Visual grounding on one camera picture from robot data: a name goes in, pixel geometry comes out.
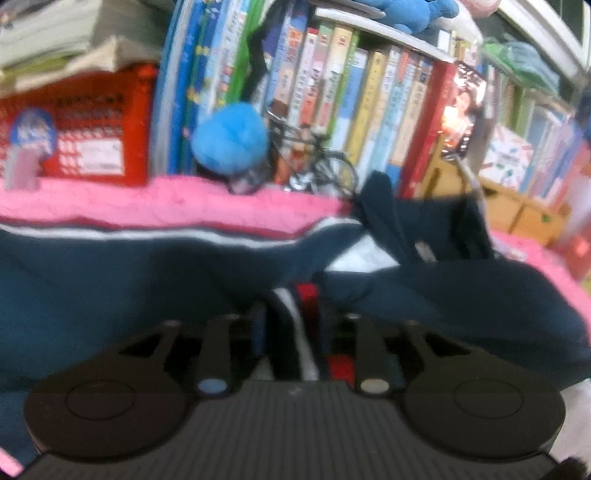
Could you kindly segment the blue plush ball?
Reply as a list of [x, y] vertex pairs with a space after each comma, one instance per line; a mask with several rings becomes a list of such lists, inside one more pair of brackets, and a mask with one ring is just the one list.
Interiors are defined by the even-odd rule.
[[197, 163], [212, 173], [230, 177], [266, 160], [269, 130], [249, 103], [224, 106], [191, 134], [191, 152]]

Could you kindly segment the row of upright books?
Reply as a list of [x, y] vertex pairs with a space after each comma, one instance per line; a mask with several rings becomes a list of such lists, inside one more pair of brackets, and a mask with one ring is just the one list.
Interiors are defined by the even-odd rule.
[[328, 136], [361, 189], [375, 172], [410, 196], [436, 145], [456, 73], [426, 43], [335, 1], [181, 1], [164, 41], [148, 143], [155, 175], [205, 172], [247, 194], [273, 182], [266, 160], [223, 177], [194, 159], [193, 131], [226, 105], [245, 102], [266, 123]]
[[559, 97], [520, 79], [488, 56], [482, 73], [488, 82], [485, 115], [527, 140], [533, 160], [517, 193], [557, 208], [569, 183], [586, 163], [590, 125]]

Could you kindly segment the left row of upright books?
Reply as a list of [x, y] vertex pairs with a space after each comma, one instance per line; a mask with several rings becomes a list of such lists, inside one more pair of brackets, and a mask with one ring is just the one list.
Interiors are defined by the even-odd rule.
[[273, 182], [266, 160], [223, 177], [194, 159], [193, 131], [226, 105], [245, 102], [266, 123], [328, 136], [361, 189], [375, 172], [410, 196], [436, 145], [456, 73], [426, 43], [335, 1], [181, 1], [164, 41], [148, 143], [155, 175], [205, 172], [247, 194]]

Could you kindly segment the miniature black bicycle model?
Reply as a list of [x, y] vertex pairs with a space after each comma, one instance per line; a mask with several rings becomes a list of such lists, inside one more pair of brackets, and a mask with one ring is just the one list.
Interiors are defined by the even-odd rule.
[[359, 178], [345, 152], [329, 149], [328, 136], [297, 128], [287, 119], [266, 111], [270, 134], [273, 182], [291, 192], [351, 200]]

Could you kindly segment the wooden desk organizer with drawers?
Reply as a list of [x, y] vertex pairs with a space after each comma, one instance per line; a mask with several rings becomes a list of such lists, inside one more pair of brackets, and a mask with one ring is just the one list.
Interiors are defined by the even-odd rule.
[[[535, 240], [542, 246], [555, 243], [570, 216], [566, 204], [548, 207], [486, 179], [480, 181], [485, 216], [492, 230]], [[419, 197], [439, 198], [468, 194], [473, 190], [457, 162], [434, 156], [419, 189]]]

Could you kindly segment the red plastic crate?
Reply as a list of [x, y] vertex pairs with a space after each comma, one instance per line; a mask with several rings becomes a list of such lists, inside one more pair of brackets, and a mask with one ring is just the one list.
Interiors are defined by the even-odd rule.
[[118, 72], [70, 77], [1, 100], [1, 163], [9, 130], [27, 108], [47, 110], [57, 130], [56, 152], [42, 164], [45, 177], [124, 186], [148, 179], [148, 140], [157, 69], [139, 63]]

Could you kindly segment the stack of paper books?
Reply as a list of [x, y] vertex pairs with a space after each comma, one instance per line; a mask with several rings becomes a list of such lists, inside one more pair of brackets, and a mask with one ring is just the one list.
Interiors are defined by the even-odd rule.
[[1, 96], [156, 63], [171, 17], [171, 4], [160, 1], [8, 1], [1, 7]]

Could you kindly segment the pink towel mat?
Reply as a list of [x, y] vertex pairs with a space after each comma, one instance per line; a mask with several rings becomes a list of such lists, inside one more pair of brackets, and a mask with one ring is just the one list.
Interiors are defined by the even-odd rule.
[[[4, 221], [11, 220], [49, 224], [79, 223], [95, 229], [225, 226], [239, 232], [256, 231], [264, 237], [280, 240], [294, 238], [297, 233], [308, 230], [322, 219], [349, 216], [355, 204], [356, 200], [342, 204], [322, 197], [286, 193], [276, 189], [266, 189], [250, 196], [238, 196], [225, 192], [221, 186], [211, 181], [188, 177], [158, 179], [147, 187], [137, 189], [45, 180], [37, 191], [2, 194], [1, 225]], [[301, 302], [298, 317], [301, 320], [322, 318], [317, 312], [308, 312], [305, 307], [304, 296], [301, 295], [301, 287], [304, 285], [308, 284], [297, 286], [297, 298]], [[256, 305], [252, 311], [259, 311], [260, 316], [256, 320], [256, 326], [259, 326], [263, 322], [263, 308]], [[315, 379], [277, 378], [273, 374], [270, 360], [263, 355], [260, 348], [256, 368], [266, 364], [273, 377], [279, 380], [317, 381], [329, 372], [325, 353], [322, 361], [325, 369]], [[576, 397], [577, 391], [588, 390], [589, 387], [590, 375], [586, 380], [568, 388], [556, 387], [567, 399], [566, 423], [551, 450], [552, 455], [558, 459], [573, 456], [588, 459], [590, 456], [590, 403]], [[31, 463], [20, 463], [1, 447], [3, 476], [18, 473]]]

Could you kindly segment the large blue plush toy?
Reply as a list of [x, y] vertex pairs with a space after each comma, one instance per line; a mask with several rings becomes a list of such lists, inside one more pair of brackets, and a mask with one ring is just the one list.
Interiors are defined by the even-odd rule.
[[453, 19], [460, 11], [454, 0], [361, 0], [335, 4], [408, 34], [426, 30], [439, 18]]

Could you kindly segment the blue round tag stand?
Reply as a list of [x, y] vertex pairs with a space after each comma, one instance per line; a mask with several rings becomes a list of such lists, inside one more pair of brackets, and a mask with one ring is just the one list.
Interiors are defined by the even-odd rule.
[[41, 108], [20, 111], [9, 130], [4, 189], [32, 191], [40, 185], [42, 164], [57, 149], [57, 130], [52, 115]]

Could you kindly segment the right row of upright books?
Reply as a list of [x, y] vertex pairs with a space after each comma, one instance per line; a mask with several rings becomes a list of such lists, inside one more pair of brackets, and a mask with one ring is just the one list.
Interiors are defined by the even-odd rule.
[[586, 163], [590, 125], [559, 97], [520, 79], [488, 56], [482, 73], [488, 82], [485, 115], [527, 140], [533, 160], [517, 193], [557, 208], [569, 183]]

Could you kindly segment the pocket label printer box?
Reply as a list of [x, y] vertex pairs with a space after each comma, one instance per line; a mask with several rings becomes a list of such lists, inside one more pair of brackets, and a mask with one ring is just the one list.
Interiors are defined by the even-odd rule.
[[496, 125], [479, 176], [519, 191], [533, 160], [532, 145], [503, 125]]

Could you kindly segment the navy and white jacket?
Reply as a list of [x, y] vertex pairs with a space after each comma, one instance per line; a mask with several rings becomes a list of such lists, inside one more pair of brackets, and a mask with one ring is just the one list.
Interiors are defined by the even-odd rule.
[[329, 322], [301, 320], [297, 286], [391, 328], [410, 321], [534, 371], [559, 389], [590, 375], [583, 316], [535, 268], [496, 254], [473, 196], [398, 199], [370, 177], [346, 217], [291, 239], [225, 226], [1, 225], [1, 447], [36, 449], [26, 396], [43, 378], [177, 320], [195, 331], [263, 308], [253, 339], [277, 378], [324, 371]]

